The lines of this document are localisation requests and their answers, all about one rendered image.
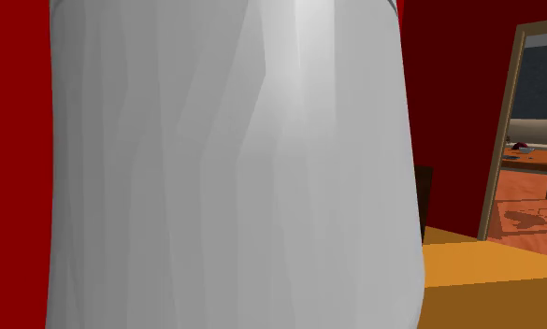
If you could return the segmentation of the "wooden table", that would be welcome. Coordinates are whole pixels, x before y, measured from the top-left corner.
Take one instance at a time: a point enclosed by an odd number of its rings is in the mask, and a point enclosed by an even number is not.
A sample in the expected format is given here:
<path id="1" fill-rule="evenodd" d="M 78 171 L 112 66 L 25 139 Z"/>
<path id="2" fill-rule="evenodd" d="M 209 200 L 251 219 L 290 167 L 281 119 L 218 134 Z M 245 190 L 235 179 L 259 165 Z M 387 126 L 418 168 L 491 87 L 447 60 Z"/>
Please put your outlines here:
<path id="1" fill-rule="evenodd" d="M 530 153 L 523 153 L 520 150 L 505 148 L 502 153 L 501 168 L 547 174 L 547 150 L 533 150 Z"/>

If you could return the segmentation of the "brown door frame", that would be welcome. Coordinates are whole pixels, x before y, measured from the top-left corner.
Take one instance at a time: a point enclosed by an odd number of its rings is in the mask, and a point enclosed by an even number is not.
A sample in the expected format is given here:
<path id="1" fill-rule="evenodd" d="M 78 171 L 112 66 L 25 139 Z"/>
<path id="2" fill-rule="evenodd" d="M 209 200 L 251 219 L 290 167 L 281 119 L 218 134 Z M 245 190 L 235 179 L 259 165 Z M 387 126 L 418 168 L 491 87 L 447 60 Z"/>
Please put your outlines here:
<path id="1" fill-rule="evenodd" d="M 547 34 L 547 20 L 521 23 L 518 24 L 515 28 L 514 40 L 511 49 L 510 65 L 497 124 L 497 134 L 494 144 L 494 151 L 491 159 L 490 171 L 485 190 L 485 197 L 482 205 L 481 221 L 479 224 L 479 231 L 477 235 L 477 239 L 480 241 L 484 241 L 488 237 L 489 223 L 494 198 L 497 191 L 497 181 L 502 163 L 502 155 L 504 151 L 506 136 L 508 133 L 508 125 L 511 117 L 515 88 L 517 85 L 517 79 L 522 62 L 525 39 L 528 36 L 538 36 L 543 34 Z"/>

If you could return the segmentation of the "dark brown cabinet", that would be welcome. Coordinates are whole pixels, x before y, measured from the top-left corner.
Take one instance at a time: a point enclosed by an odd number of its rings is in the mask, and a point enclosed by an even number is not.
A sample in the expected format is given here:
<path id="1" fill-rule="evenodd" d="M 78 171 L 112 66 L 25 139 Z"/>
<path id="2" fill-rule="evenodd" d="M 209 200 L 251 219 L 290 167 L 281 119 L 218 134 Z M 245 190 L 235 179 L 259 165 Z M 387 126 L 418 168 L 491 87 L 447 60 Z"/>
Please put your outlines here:
<path id="1" fill-rule="evenodd" d="M 433 168 L 431 166 L 416 165 L 414 167 L 415 182 L 417 190 L 417 204 L 421 228 L 421 238 L 425 240 L 426 220 L 433 179 Z"/>

